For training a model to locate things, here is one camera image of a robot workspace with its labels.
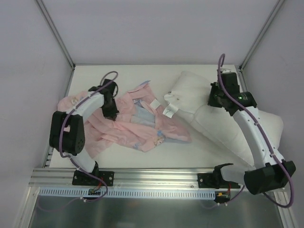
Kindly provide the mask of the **white pillow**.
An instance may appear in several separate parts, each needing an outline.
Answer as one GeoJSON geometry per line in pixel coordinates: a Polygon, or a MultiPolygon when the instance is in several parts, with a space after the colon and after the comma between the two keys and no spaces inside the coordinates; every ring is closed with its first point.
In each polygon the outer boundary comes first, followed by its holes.
{"type": "Polygon", "coordinates": [[[163,114],[183,118],[196,131],[217,146],[237,157],[244,165],[253,166],[249,145],[236,121],[224,108],[209,106],[211,82],[189,71],[181,72],[170,92],[164,95],[168,103],[163,114]]]}

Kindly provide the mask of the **blue and pink printed pillowcase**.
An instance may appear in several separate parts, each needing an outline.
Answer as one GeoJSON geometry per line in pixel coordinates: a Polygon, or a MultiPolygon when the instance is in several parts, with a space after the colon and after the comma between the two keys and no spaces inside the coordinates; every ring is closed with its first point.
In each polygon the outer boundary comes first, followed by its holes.
{"type": "Polygon", "coordinates": [[[176,119],[163,114],[149,82],[115,99],[119,111],[115,120],[106,119],[98,108],[84,122],[85,150],[91,158],[113,143],[148,152],[165,141],[190,143],[188,130],[176,119]]]}

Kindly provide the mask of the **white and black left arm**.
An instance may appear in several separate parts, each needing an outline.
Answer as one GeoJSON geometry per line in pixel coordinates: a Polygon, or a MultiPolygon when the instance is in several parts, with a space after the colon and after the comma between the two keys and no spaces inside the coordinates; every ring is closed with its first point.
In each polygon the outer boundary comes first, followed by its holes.
{"type": "Polygon", "coordinates": [[[93,86],[86,97],[80,98],[67,111],[53,113],[49,145],[59,151],[62,158],[69,158],[76,170],[83,173],[83,180],[88,185],[99,181],[99,167],[85,150],[85,121],[98,109],[103,117],[116,120],[119,113],[115,96],[118,85],[110,79],[105,79],[99,86],[93,86]]]}

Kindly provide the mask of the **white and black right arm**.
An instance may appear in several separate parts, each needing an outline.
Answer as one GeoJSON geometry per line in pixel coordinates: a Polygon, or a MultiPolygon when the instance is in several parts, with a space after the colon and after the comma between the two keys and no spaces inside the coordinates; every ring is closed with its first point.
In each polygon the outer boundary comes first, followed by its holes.
{"type": "Polygon", "coordinates": [[[241,92],[236,73],[218,73],[218,80],[211,84],[208,105],[224,108],[240,127],[254,160],[253,168],[240,168],[232,163],[215,167],[213,183],[223,188],[230,181],[243,184],[253,195],[290,186],[296,167],[286,161],[271,142],[263,127],[257,103],[250,92],[241,92]]]}

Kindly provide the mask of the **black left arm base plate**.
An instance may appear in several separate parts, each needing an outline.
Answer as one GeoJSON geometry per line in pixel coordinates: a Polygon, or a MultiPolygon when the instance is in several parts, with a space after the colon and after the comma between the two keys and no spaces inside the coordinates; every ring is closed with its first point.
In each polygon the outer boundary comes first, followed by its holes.
{"type": "MultiPolygon", "coordinates": [[[[113,186],[114,172],[113,171],[99,171],[97,177],[103,180],[107,186],[113,186]]],[[[97,179],[88,176],[81,171],[75,171],[72,179],[72,185],[75,186],[97,186],[100,183],[97,179]]]]}

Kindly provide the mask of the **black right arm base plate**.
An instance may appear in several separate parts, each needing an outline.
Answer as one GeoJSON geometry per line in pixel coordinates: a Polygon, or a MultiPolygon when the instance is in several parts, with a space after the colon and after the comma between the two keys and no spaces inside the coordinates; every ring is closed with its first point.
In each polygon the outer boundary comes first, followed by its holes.
{"type": "Polygon", "coordinates": [[[240,189],[240,185],[238,183],[223,180],[221,177],[217,177],[213,173],[198,173],[197,181],[198,187],[202,189],[240,189]]]}

